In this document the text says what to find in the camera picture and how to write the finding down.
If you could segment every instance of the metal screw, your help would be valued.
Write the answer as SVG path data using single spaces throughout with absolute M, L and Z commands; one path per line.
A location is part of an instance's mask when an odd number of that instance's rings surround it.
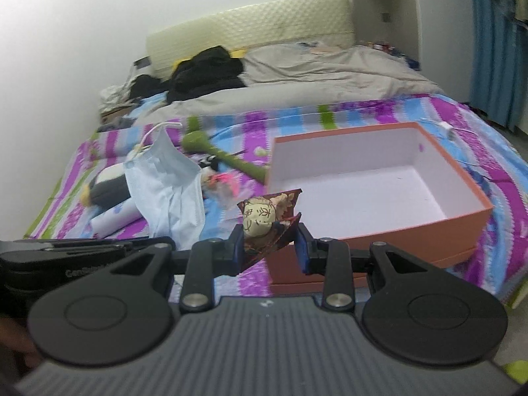
M 326 303 L 332 307 L 346 307 L 352 303 L 352 298 L 345 293 L 333 293 L 327 296 Z
M 183 298 L 183 303 L 191 308 L 202 307 L 209 301 L 209 298 L 202 293 L 189 293 Z

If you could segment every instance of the cabinet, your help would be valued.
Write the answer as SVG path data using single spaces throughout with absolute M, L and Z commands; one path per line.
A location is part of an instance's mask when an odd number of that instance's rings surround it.
M 353 0 L 356 40 L 387 41 L 420 62 L 445 94 L 469 101 L 472 0 Z

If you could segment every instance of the colorful striped blanket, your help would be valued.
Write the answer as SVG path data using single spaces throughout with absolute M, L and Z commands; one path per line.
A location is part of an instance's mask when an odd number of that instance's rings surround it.
M 528 165 L 493 128 L 464 105 L 442 95 L 316 107 L 265 110 L 240 115 L 192 116 L 180 120 L 186 131 L 207 131 L 212 143 L 230 153 L 244 151 L 244 159 L 265 164 L 274 137 L 301 132 L 368 124 L 418 121 L 471 174 L 494 205 L 494 211 L 478 241 L 474 255 L 451 271 L 504 299 L 520 283 L 528 269 L 527 240 Z M 448 140 L 437 123 L 447 121 L 457 128 L 456 140 Z M 30 238 L 77 238 L 82 236 L 92 211 L 79 203 L 81 186 L 101 169 L 121 162 L 151 128 L 138 126 L 96 133 L 72 156 L 64 177 L 31 226 Z M 167 129 L 179 145 L 181 132 Z M 263 186 L 238 174 L 241 186 L 253 195 Z M 225 234 L 226 216 L 214 202 L 205 204 L 207 216 L 202 238 Z M 148 234 L 143 219 L 128 225 L 111 238 Z M 217 279 L 217 294 L 267 296 L 269 276 L 262 261 L 238 277 Z

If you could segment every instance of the floor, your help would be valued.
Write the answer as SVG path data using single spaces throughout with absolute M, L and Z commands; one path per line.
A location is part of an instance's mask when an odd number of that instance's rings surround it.
M 528 136 L 496 129 L 528 162 Z M 516 309 L 508 310 L 508 318 L 508 331 L 495 356 L 495 362 L 499 365 L 516 360 L 528 360 L 528 298 L 524 299 Z

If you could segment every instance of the headboard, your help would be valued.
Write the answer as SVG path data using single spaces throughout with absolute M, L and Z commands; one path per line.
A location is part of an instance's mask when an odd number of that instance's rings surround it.
M 209 47 L 248 49 L 298 39 L 320 39 L 330 46 L 354 44 L 349 0 L 282 0 L 204 16 L 147 37 L 147 52 L 156 77 L 171 76 L 177 59 Z

